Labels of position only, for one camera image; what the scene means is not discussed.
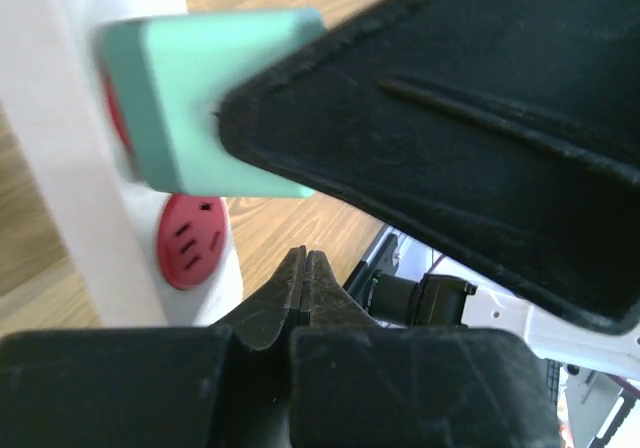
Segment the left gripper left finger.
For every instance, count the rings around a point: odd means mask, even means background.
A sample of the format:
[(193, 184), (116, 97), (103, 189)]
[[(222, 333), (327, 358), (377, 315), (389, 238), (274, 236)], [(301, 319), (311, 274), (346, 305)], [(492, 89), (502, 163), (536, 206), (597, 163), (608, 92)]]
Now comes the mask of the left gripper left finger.
[(214, 323), (241, 343), (265, 351), (296, 328), (376, 328), (376, 321), (342, 288), (325, 253), (292, 248), (271, 277)]

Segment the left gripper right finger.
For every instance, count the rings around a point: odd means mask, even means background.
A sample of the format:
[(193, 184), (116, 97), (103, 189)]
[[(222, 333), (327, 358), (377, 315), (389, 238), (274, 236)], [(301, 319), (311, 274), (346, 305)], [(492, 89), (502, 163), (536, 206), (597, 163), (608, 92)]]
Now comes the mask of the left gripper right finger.
[(382, 0), (227, 94), (223, 146), (550, 313), (639, 321), (639, 0)]

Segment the white power strip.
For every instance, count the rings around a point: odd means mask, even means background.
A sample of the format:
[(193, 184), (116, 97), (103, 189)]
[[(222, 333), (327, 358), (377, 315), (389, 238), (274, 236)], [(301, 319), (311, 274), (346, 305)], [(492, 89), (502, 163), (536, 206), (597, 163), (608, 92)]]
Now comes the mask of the white power strip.
[(1, 0), (2, 108), (109, 327), (210, 325), (243, 297), (232, 240), (195, 288), (164, 280), (155, 238), (168, 195), (136, 174), (98, 64), (101, 25), (186, 10), (186, 0)]

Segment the green plug adapter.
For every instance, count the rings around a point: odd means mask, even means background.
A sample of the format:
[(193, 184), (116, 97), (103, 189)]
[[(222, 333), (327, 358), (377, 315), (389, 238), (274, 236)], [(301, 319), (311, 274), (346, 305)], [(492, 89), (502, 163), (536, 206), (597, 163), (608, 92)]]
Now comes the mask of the green plug adapter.
[(314, 8), (196, 12), (113, 22), (98, 49), (141, 178), (154, 190), (222, 197), (307, 198), (312, 189), (223, 147), (224, 96), (320, 37)]

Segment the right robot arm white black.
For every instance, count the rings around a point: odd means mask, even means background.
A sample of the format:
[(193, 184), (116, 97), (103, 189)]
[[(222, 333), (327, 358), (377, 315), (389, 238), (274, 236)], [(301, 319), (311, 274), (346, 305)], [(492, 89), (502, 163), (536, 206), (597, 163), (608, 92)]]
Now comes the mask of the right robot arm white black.
[(540, 358), (639, 380), (639, 329), (603, 335), (566, 322), (505, 291), (449, 274), (419, 281), (374, 277), (368, 313), (393, 325), (491, 328), (521, 338)]

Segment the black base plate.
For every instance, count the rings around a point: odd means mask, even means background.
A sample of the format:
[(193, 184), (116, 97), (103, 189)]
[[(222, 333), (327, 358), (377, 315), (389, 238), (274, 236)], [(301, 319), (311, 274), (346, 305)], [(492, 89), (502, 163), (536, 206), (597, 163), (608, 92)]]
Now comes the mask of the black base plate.
[(391, 229), (381, 230), (344, 283), (344, 290), (362, 308), (367, 308), (374, 278), (397, 272), (398, 247), (398, 235)]

